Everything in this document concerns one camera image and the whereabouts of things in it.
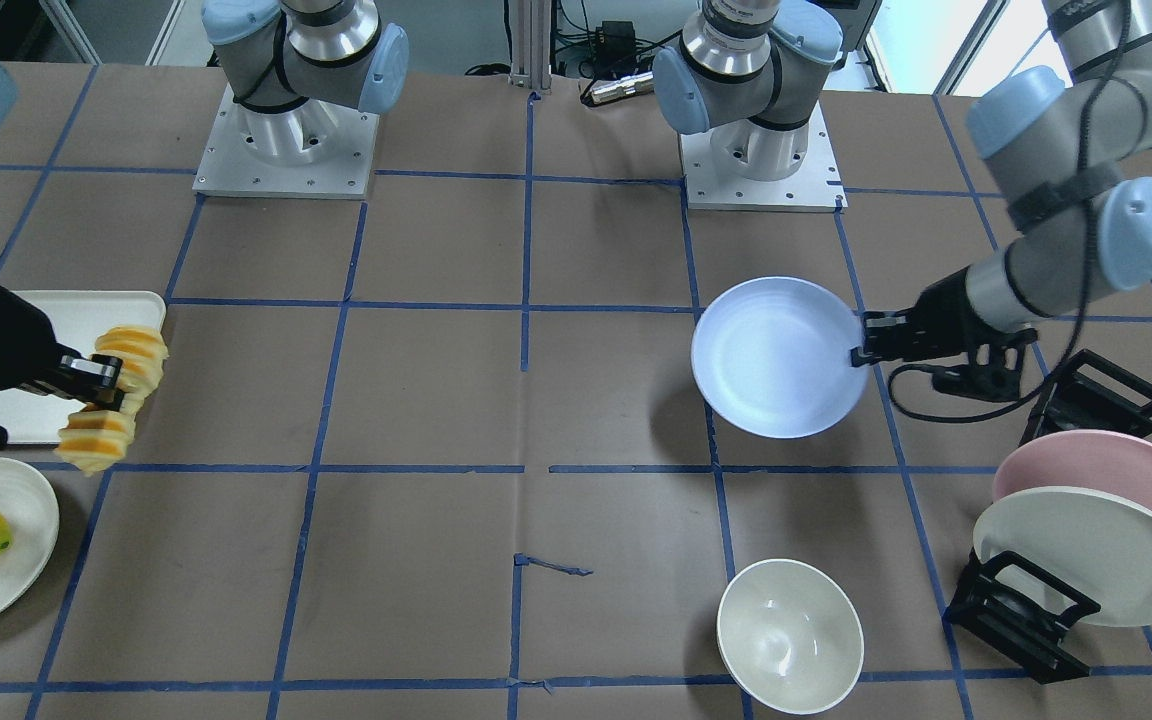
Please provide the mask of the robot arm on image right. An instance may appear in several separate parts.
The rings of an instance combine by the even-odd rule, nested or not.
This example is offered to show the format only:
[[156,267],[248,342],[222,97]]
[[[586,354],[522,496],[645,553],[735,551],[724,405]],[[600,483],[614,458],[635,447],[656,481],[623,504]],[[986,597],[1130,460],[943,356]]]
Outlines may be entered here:
[[[1152,1],[1047,1],[1048,31],[1070,74],[1048,67],[1007,77],[965,123],[1005,194],[1018,240],[922,291],[914,306],[869,311],[849,363],[865,366],[970,355],[933,370],[946,395],[1020,400],[1006,353],[1033,325],[1152,281],[1152,177],[1120,161],[1152,149]],[[842,55],[838,20],[809,1],[705,1],[652,65],[664,119],[681,135],[805,135],[829,68]]]

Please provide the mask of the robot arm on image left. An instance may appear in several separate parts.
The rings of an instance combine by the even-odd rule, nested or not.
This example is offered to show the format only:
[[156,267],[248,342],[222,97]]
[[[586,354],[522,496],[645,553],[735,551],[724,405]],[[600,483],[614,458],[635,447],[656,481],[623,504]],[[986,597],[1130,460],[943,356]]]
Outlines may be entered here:
[[[361,199],[376,129],[397,104],[410,37],[371,1],[206,1],[228,83],[198,167],[209,196]],[[124,409],[131,361],[60,343],[41,309],[0,286],[0,391]],[[0,427],[0,450],[9,442]]]

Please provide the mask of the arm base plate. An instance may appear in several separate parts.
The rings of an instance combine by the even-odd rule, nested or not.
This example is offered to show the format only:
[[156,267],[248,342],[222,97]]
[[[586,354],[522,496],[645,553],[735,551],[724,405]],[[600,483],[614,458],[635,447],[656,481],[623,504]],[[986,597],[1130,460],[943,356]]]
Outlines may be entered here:
[[225,88],[194,190],[229,199],[365,200],[380,124],[379,115],[319,100],[256,113]]
[[694,210],[833,213],[849,206],[820,104],[791,131],[740,120],[681,135],[679,150]]

